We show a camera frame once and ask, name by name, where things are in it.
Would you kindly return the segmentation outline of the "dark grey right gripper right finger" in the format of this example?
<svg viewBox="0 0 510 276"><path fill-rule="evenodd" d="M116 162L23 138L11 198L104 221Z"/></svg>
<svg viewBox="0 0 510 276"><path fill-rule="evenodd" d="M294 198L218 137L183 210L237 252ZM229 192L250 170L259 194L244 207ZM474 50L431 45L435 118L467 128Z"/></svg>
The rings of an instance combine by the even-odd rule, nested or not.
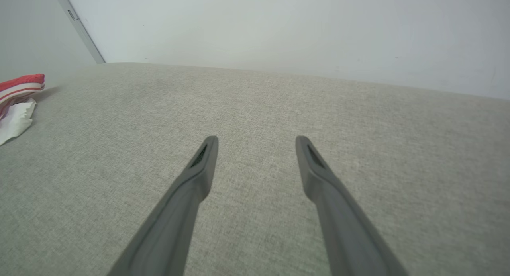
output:
<svg viewBox="0 0 510 276"><path fill-rule="evenodd" d="M306 136L296 138L305 195L316 206L333 276L406 276L354 197Z"/></svg>

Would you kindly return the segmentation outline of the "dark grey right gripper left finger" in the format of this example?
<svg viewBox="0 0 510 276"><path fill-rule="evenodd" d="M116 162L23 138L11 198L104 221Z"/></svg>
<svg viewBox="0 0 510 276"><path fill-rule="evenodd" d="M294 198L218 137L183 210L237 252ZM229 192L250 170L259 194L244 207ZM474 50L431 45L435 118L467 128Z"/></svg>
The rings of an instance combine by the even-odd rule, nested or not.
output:
<svg viewBox="0 0 510 276"><path fill-rule="evenodd" d="M208 196L219 140L208 136L140 226L110 276L182 276L199 204Z"/></svg>

